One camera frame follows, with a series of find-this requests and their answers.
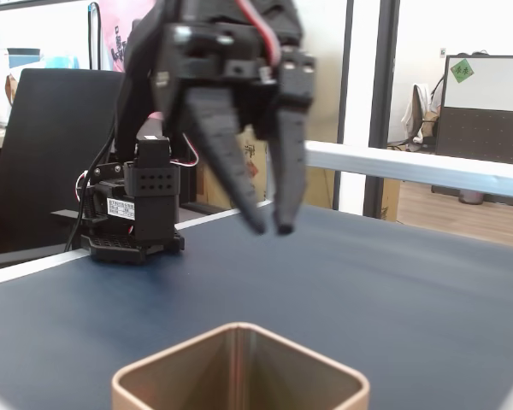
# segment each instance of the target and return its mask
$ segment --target dark blue conveyor belt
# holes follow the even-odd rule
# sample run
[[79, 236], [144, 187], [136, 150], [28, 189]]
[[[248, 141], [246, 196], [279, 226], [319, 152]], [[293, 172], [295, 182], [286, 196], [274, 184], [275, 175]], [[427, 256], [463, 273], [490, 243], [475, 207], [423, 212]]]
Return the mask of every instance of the dark blue conveyor belt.
[[511, 248], [316, 208], [290, 237], [239, 217], [183, 233], [182, 256], [148, 266], [0, 284], [0, 396], [110, 409], [121, 367], [233, 321], [362, 371], [371, 410], [497, 410], [513, 385]]

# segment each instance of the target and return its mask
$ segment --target whiteboard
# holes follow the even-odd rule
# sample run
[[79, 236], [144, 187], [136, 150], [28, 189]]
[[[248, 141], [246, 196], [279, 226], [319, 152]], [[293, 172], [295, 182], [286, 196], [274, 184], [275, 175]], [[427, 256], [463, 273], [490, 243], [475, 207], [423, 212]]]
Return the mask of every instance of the whiteboard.
[[[458, 84], [451, 68], [464, 58], [475, 74]], [[452, 57], [448, 65], [445, 107], [513, 111], [513, 57]]]

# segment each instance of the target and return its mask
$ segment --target metal box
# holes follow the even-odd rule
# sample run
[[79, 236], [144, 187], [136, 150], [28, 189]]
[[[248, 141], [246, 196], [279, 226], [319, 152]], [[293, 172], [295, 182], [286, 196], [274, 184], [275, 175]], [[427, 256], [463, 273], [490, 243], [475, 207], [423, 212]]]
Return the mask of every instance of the metal box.
[[258, 326], [224, 325], [117, 372], [113, 410], [367, 410], [360, 373]]

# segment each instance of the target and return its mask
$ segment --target pink poster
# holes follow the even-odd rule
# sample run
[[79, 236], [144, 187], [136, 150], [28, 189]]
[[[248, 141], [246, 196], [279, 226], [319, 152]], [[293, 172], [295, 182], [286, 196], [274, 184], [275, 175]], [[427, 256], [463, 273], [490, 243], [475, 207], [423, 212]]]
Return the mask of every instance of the pink poster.
[[124, 71], [125, 49], [133, 21], [145, 17], [155, 3], [156, 0], [100, 0], [104, 47], [114, 71]]

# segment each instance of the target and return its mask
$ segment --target robotic arm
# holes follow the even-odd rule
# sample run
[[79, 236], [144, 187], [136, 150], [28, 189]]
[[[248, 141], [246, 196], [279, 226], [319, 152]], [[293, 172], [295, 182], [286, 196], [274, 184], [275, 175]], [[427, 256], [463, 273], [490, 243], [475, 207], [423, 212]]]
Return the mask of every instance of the robotic arm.
[[[247, 126], [268, 143], [274, 223], [280, 235], [291, 233], [304, 196], [304, 130], [314, 98], [315, 59], [300, 50], [302, 37], [292, 0], [157, 0], [127, 44], [115, 124], [118, 163], [99, 166], [99, 174], [90, 175], [86, 195], [95, 208], [84, 218], [90, 230], [82, 235], [84, 247], [104, 255], [94, 251], [106, 243], [95, 232], [115, 231], [111, 222], [124, 213], [118, 232], [133, 224], [134, 234], [112, 242], [122, 245], [116, 248], [129, 244], [133, 255], [144, 254], [132, 261], [144, 261], [153, 251], [184, 248], [174, 217], [160, 215], [176, 214], [179, 176], [171, 158], [186, 152], [185, 136], [249, 227], [264, 233], [236, 141]], [[138, 140], [140, 127], [155, 111], [162, 112], [165, 138]], [[125, 221], [126, 215], [131, 220]], [[115, 252], [98, 259], [126, 258]]]

